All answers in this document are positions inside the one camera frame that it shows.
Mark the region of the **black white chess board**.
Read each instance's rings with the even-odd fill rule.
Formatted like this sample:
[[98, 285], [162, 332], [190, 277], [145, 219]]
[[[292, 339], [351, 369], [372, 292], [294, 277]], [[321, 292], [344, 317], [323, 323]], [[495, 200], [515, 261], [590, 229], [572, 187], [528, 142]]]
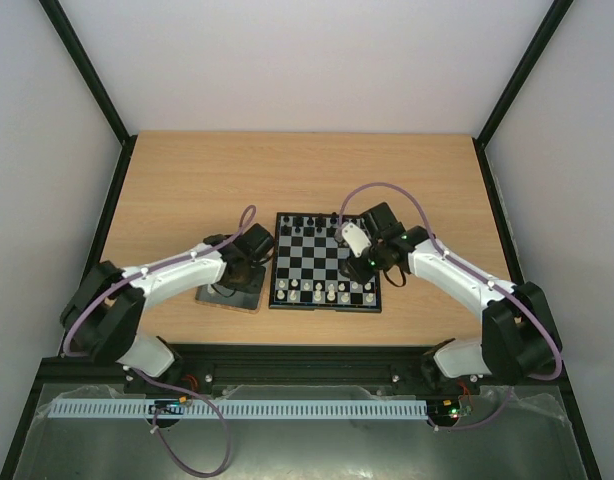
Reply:
[[[350, 279], [339, 272], [342, 262], [351, 254], [350, 249], [344, 243], [335, 239], [335, 233], [340, 225], [336, 212], [333, 213], [298, 213], [279, 212], [276, 215], [275, 248], [271, 267], [269, 307], [271, 309], [294, 309], [294, 310], [331, 310], [353, 313], [380, 313], [382, 311], [380, 279], [372, 278], [367, 283], [374, 284], [373, 292], [365, 291], [365, 284], [359, 284], [360, 292], [351, 291]], [[288, 300], [290, 282], [296, 279], [299, 282], [297, 300]], [[286, 294], [284, 301], [277, 299], [279, 280], [285, 280], [287, 288], [282, 290]], [[309, 291], [303, 291], [304, 282], [311, 284]], [[323, 284], [322, 302], [313, 302], [314, 284]], [[337, 299], [334, 303], [326, 301], [327, 286], [337, 284]], [[345, 283], [348, 287], [346, 292], [338, 290], [338, 284]], [[349, 295], [349, 302], [343, 304], [340, 296], [344, 293]], [[366, 303], [367, 294], [373, 294], [372, 303]]]

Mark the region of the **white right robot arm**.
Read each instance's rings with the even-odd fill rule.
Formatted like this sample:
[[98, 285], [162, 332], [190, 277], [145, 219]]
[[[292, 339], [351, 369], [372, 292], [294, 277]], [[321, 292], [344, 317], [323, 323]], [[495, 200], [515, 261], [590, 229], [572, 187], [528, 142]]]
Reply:
[[480, 322], [479, 337], [449, 339], [427, 352], [423, 379], [442, 392], [458, 377], [493, 376], [508, 385], [551, 380], [562, 371], [562, 342], [543, 290], [501, 280], [455, 255], [422, 226], [405, 229], [387, 203], [358, 222], [340, 217], [336, 239], [350, 250], [341, 272], [357, 283], [398, 268], [436, 286]]

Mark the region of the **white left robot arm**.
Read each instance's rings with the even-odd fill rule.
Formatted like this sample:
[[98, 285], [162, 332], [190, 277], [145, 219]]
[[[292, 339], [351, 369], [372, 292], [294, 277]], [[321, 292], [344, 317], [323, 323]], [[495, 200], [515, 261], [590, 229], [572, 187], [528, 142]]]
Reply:
[[126, 268], [110, 261], [97, 264], [61, 314], [63, 353], [97, 365], [118, 363], [164, 383], [178, 381], [180, 355], [165, 340], [140, 330], [143, 314], [198, 287], [252, 293], [273, 246], [272, 234], [255, 223], [230, 236], [209, 236], [156, 262]]

